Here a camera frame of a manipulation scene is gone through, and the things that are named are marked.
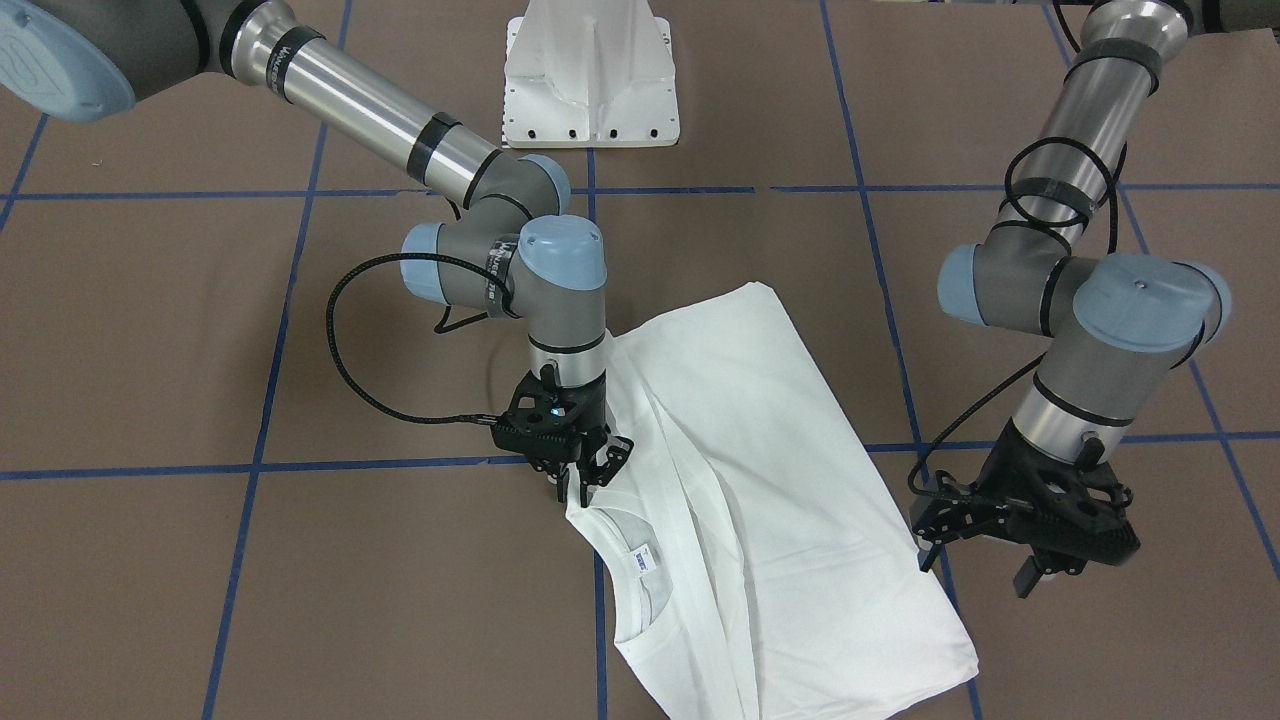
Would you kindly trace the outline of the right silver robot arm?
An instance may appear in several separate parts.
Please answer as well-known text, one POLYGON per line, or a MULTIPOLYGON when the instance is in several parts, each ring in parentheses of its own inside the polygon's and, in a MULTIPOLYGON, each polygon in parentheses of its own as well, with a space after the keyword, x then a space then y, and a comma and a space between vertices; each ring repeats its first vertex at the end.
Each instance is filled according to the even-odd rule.
POLYGON ((3 92, 3 479, 483 457, 485 429, 381 415, 324 304, 448 206, 225 76, 92 124, 3 92))

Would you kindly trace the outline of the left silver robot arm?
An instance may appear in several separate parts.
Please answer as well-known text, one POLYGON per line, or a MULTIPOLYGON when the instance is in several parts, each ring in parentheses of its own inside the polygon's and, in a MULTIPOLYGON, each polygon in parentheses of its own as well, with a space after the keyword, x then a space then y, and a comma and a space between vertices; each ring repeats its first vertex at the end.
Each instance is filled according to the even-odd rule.
POLYGON ((1023 544, 1025 598, 1046 577, 1138 551, 1111 459, 1164 378, 1221 333, 1233 299, 1207 266, 1119 251, 1119 181, 1165 67, 1221 28, 1212 1, 1094 3, 1048 119, 1005 170, 988 234, 945 259, 945 313, 1050 343, 1012 373, 1029 388, 974 480, 925 457, 909 471, 920 570, 956 541, 1023 544))

